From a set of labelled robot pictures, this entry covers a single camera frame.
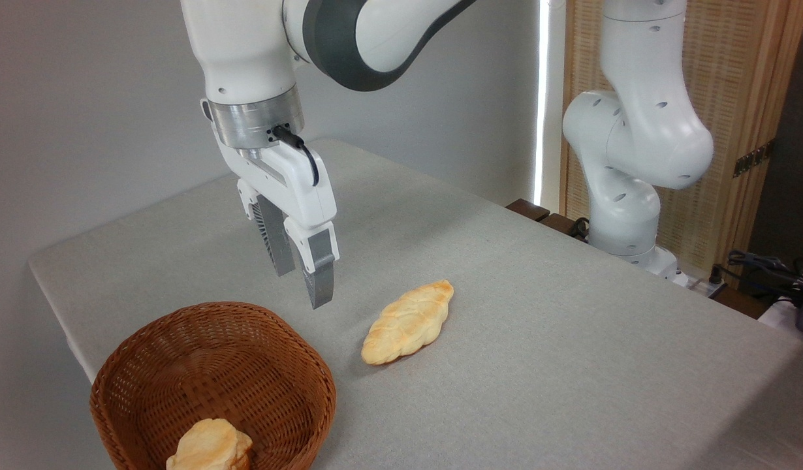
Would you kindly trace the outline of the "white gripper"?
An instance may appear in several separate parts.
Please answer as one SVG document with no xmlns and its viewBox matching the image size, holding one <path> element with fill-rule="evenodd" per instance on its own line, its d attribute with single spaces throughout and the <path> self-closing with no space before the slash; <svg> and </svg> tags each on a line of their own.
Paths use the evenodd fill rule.
<svg viewBox="0 0 803 470">
<path fill-rule="evenodd" d="M 314 307 L 334 295 L 334 264 L 339 260 L 336 200 L 326 166 L 316 151 L 289 125 L 264 131 L 270 147 L 232 149 L 217 141 L 228 167 L 237 175 L 244 212 L 255 222 L 278 276 L 295 269 L 289 237 L 299 250 L 303 275 Z M 284 213 L 291 219 L 285 220 Z"/>
</svg>

